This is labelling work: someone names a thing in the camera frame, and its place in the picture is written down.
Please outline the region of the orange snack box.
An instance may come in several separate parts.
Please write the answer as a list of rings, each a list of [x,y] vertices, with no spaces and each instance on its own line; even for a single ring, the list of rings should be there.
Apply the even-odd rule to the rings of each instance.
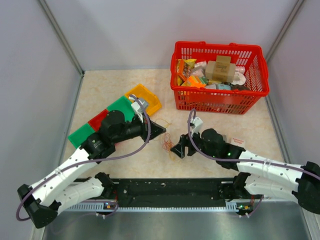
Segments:
[[[207,84],[199,76],[190,76],[181,86],[182,87],[196,87],[204,88]]]

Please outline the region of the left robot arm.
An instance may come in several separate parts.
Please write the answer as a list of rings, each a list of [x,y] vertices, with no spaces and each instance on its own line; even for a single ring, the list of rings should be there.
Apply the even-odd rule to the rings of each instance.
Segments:
[[[144,142],[166,132],[166,128],[137,113],[131,121],[119,110],[107,113],[98,131],[92,133],[60,166],[42,180],[21,185],[17,193],[23,208],[37,229],[49,225],[64,210],[87,200],[108,200],[116,206],[114,182],[103,172],[82,183],[72,183],[83,173],[108,159],[116,151],[116,144],[140,137]]]

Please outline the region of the white red label card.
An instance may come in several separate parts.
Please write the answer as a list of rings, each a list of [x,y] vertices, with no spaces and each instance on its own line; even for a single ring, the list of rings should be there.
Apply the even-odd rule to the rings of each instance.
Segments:
[[[238,147],[241,147],[241,148],[245,148],[245,145],[246,145],[246,141],[245,140],[237,138],[237,137],[232,137],[231,140],[230,140],[230,143],[232,145],[235,145],[235,146],[238,146]]]

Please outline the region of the brown cardboard box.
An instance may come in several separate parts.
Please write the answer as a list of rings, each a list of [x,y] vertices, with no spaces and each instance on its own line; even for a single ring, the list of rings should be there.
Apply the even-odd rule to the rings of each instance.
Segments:
[[[231,63],[232,57],[218,55],[216,60],[209,60],[205,69],[205,76],[209,81],[232,82],[236,72],[236,64]]]

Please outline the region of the green plastic bin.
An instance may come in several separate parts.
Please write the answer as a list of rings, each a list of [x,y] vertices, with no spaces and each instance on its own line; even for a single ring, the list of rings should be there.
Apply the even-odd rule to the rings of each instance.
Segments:
[[[106,109],[109,112],[113,110],[121,111],[124,114],[125,121],[131,122],[132,118],[135,115],[135,112],[133,111],[131,104],[132,102],[123,95],[116,101],[114,101],[112,104],[110,104]]]
[[[76,149],[94,132],[94,129],[88,123],[86,123],[78,128],[75,132],[70,134],[68,136],[68,140]]]

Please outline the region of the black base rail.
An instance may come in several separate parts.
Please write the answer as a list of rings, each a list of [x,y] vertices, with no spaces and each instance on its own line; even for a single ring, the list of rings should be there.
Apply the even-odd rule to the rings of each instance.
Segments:
[[[113,185],[94,200],[117,200],[120,207],[222,207],[231,200],[250,200],[235,190],[232,178],[113,178]]]

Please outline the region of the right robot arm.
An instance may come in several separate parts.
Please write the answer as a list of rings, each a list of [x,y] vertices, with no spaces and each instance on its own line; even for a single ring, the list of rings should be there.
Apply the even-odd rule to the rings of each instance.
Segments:
[[[225,169],[237,171],[233,192],[239,198],[275,197],[297,203],[311,213],[320,213],[320,167],[312,161],[300,165],[271,160],[227,143],[212,128],[181,135],[170,150],[181,159],[199,153]]]

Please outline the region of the red plastic bin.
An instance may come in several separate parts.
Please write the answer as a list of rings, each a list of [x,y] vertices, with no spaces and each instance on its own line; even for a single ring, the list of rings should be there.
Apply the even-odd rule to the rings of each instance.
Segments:
[[[87,122],[95,132],[97,132],[100,129],[101,122],[107,116],[108,112],[109,111],[107,109],[104,109]]]

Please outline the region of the upper green plastic bin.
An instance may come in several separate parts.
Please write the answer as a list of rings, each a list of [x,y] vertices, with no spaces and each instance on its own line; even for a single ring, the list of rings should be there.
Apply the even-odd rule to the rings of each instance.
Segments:
[[[135,112],[133,111],[131,104],[132,102],[123,95],[116,101],[114,101],[112,104],[110,104],[106,109],[109,112],[113,110],[121,111],[124,114],[125,121],[131,122],[132,118],[135,115]]]

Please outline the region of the white tape roll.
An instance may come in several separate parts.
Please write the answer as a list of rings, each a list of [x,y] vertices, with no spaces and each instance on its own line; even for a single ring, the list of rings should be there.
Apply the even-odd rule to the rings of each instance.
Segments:
[[[245,83],[246,83],[246,77],[242,73],[236,71],[234,73],[234,77],[231,84],[243,86]]]

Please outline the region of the lower green plastic bin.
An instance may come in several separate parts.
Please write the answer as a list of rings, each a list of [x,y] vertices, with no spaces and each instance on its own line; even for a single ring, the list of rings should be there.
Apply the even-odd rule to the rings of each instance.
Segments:
[[[76,149],[94,132],[94,129],[88,123],[86,123],[78,128],[75,132],[70,134],[68,136],[68,140]]]

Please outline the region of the red plastic shopping basket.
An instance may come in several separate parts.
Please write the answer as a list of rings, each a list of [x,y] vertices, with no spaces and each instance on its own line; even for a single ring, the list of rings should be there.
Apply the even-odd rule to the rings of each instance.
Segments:
[[[230,56],[231,63],[245,68],[246,90],[222,90],[179,86],[178,60],[213,61]],[[204,41],[177,41],[170,63],[170,87],[178,110],[243,115],[270,92],[269,73],[263,50],[254,44],[214,44]]]

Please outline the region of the yellow plastic bin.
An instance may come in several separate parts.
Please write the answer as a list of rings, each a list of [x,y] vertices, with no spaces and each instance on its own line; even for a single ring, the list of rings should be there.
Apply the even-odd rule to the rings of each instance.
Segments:
[[[149,116],[153,116],[162,108],[159,98],[141,83],[124,94],[127,99],[129,99],[130,95],[135,95],[136,97],[143,98],[147,101],[148,107],[146,109],[146,113]]]

